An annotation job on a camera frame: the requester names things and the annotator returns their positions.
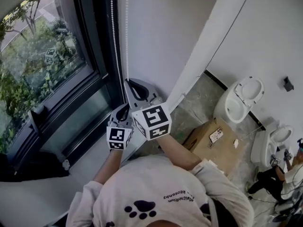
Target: green leaves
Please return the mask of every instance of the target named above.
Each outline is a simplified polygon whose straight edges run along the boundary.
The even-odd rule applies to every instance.
[[[17,10],[0,23],[0,40],[4,38],[5,29],[13,29],[16,18],[25,19],[22,4]],[[55,21],[50,26],[43,17],[36,20],[36,32],[31,35],[27,29],[22,31],[2,52],[0,58],[0,100],[3,101],[3,112],[11,121],[0,136],[0,153],[5,153],[20,127],[26,122],[29,110],[55,93],[56,88],[79,68],[82,60],[77,57],[76,39],[66,29],[63,20]],[[45,52],[56,47],[57,55],[52,64],[46,64]]]

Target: window frame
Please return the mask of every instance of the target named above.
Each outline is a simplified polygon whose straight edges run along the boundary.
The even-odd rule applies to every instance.
[[[33,155],[39,151],[54,132],[102,87],[106,87],[109,92],[111,108],[116,108],[125,100],[120,87],[120,82],[123,79],[119,77],[117,70],[111,18],[107,16],[108,12],[110,14],[110,0],[102,1],[103,4],[100,12],[96,12],[96,10],[99,10],[98,7],[94,9],[96,0],[72,1],[72,6],[75,9],[76,18],[80,26],[81,39],[79,43],[81,48],[86,48],[83,53],[87,60],[87,65],[71,76],[43,103],[48,110],[48,115],[46,120],[39,126],[41,131],[40,136],[38,136],[34,129],[29,127],[31,125],[29,120],[19,130],[7,154],[8,161],[15,169],[15,173],[22,171],[30,162]],[[116,23],[116,38],[118,38],[117,0],[114,1],[114,7],[116,11],[114,18]],[[120,58],[119,43],[117,40],[116,43],[118,58]],[[71,149],[68,153],[69,157],[72,156],[74,161],[78,159],[106,132],[105,125],[109,113],[110,111],[106,112],[106,115],[101,114],[93,120],[72,141],[68,146],[68,149]]]

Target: toilet lid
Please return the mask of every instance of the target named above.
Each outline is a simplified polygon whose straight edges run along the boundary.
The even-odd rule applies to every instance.
[[[292,136],[293,131],[290,125],[282,126],[271,134],[270,139],[277,144],[282,144]]]
[[[263,97],[264,84],[259,78],[247,77],[238,83],[235,94],[246,106],[253,106]]]

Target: toilet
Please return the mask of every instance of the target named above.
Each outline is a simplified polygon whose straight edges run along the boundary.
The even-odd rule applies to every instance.
[[[214,118],[227,123],[240,123],[264,95],[264,84],[259,78],[247,77],[232,84],[221,96]]]
[[[290,148],[288,142],[294,129],[290,125],[281,126],[279,121],[274,121],[265,128],[265,131],[256,133],[250,159],[258,166],[269,168],[271,155],[275,155],[281,159],[279,166],[283,169],[284,151]]]

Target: glass pane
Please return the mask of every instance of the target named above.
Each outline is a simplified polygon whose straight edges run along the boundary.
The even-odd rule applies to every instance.
[[[27,112],[86,65],[60,0],[25,0],[0,23],[0,153]]]
[[[105,87],[97,91],[79,107],[48,139],[40,151],[54,153],[60,161],[65,160],[64,149],[104,111],[109,109],[109,95]]]

